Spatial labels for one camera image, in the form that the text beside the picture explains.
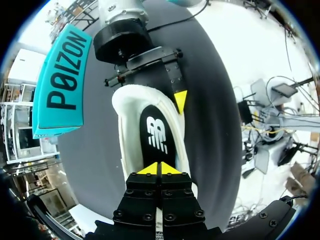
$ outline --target white cabinet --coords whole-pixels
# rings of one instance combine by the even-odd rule
[[[36,85],[45,58],[44,54],[20,49],[8,75],[8,83]]]

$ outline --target shoe insole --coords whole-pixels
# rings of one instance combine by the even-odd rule
[[[176,146],[169,124],[161,111],[147,106],[140,116],[140,141],[143,166],[165,162],[176,167]]]

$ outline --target metal stand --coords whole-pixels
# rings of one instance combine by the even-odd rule
[[[259,7],[258,7],[259,1],[258,0],[251,0],[251,1],[243,1],[243,6],[245,7],[245,9],[254,9],[257,10],[258,13],[260,14],[260,18],[263,19],[263,17],[265,17],[265,19],[267,19],[268,14],[265,14]]]

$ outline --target shoe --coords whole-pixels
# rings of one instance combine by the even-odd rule
[[[115,91],[112,105],[118,115],[125,180],[154,162],[165,162],[191,177],[184,143],[185,118],[166,95],[155,88],[130,84]],[[194,183],[192,191],[197,198]]]

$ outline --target cardboard box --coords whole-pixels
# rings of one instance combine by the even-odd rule
[[[84,10],[84,9],[83,9],[82,7],[77,6],[77,7],[72,11],[72,14],[73,14],[74,16],[77,16],[77,15],[79,15],[83,10]]]

